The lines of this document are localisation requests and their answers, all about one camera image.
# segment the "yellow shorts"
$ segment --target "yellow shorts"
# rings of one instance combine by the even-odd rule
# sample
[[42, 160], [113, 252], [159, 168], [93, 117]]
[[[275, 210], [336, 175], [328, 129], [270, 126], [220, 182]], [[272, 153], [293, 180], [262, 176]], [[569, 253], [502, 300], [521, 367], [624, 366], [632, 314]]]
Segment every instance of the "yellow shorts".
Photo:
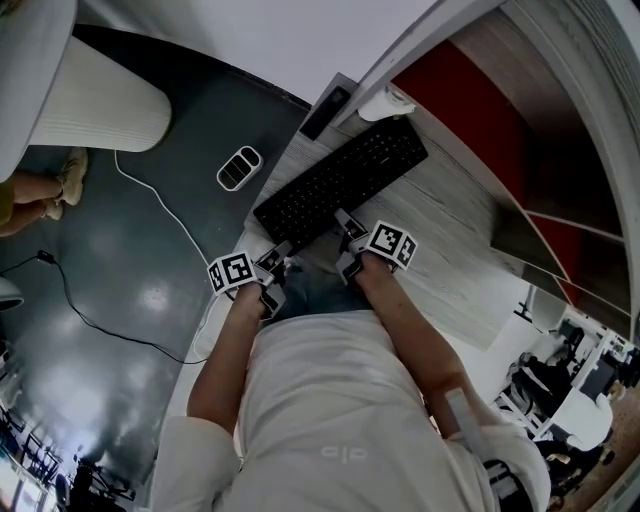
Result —
[[11, 220], [13, 215], [13, 180], [0, 183], [0, 226]]

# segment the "beige shoe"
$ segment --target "beige shoe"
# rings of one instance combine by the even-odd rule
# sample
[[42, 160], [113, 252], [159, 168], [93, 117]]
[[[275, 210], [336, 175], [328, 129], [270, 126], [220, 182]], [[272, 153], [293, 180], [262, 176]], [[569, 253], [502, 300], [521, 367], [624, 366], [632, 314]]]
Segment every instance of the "beige shoe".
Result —
[[59, 202], [54, 201], [53, 199], [45, 199], [44, 204], [47, 207], [47, 209], [45, 210], [42, 218], [49, 217], [50, 219], [53, 219], [53, 220], [60, 220], [62, 218], [62, 214], [64, 213], [64, 208]]
[[58, 180], [62, 183], [62, 195], [58, 201], [64, 201], [70, 206], [80, 202], [84, 188], [82, 179], [87, 173], [88, 165], [89, 155], [86, 148], [73, 148], [62, 168], [62, 173], [58, 176]]

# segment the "hand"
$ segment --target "hand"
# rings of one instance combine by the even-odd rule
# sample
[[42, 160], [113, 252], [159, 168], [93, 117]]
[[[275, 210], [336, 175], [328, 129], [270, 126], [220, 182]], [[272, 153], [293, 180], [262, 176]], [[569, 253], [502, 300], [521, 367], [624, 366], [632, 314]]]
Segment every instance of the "hand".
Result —
[[232, 311], [249, 313], [261, 318], [265, 311], [265, 305], [260, 300], [262, 287], [258, 283], [242, 285], [233, 301]]
[[395, 282], [389, 265], [384, 259], [372, 252], [362, 253], [361, 258], [364, 268], [356, 274], [355, 279], [365, 293]]

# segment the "gray wood grain desktop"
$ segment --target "gray wood grain desktop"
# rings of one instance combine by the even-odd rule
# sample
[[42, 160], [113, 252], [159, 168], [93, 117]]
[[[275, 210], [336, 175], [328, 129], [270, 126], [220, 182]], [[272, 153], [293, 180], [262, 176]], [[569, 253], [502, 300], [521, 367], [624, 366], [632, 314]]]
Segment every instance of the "gray wood grain desktop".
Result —
[[[496, 216], [493, 198], [436, 142], [425, 135], [426, 116], [410, 116], [429, 158], [367, 201], [355, 213], [367, 227], [377, 220], [409, 230], [418, 252], [408, 272], [396, 276], [420, 311], [441, 331], [478, 348], [496, 339], [527, 286], [489, 247]], [[370, 124], [351, 116], [312, 142], [297, 133], [256, 204], [321, 160]], [[250, 214], [245, 228], [268, 238]], [[336, 227], [299, 253], [335, 271], [341, 232]]]

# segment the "person's right arm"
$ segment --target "person's right arm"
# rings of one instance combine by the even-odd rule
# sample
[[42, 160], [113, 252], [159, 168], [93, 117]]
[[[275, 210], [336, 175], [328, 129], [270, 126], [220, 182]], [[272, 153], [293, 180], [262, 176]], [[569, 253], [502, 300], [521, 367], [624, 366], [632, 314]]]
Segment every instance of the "person's right arm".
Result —
[[456, 388], [464, 392], [480, 425], [500, 424], [476, 393], [455, 350], [413, 305], [386, 263], [370, 253], [364, 253], [362, 261], [364, 269], [356, 275], [356, 281], [422, 392], [443, 437], [458, 432], [445, 398]]

